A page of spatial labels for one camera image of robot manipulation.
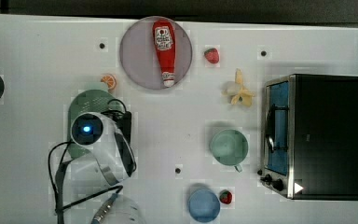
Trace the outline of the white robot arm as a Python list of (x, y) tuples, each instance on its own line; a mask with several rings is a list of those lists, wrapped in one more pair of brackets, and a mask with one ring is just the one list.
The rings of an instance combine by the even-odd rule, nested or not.
[(100, 224), (122, 190), (120, 183), (136, 171), (131, 145), (113, 119), (97, 112), (78, 115), (71, 122), (69, 134), (67, 144), (76, 145), (85, 153), (59, 162), (53, 182), (57, 222), (64, 224), (64, 213), (74, 206), (113, 191), (91, 220), (92, 224)]

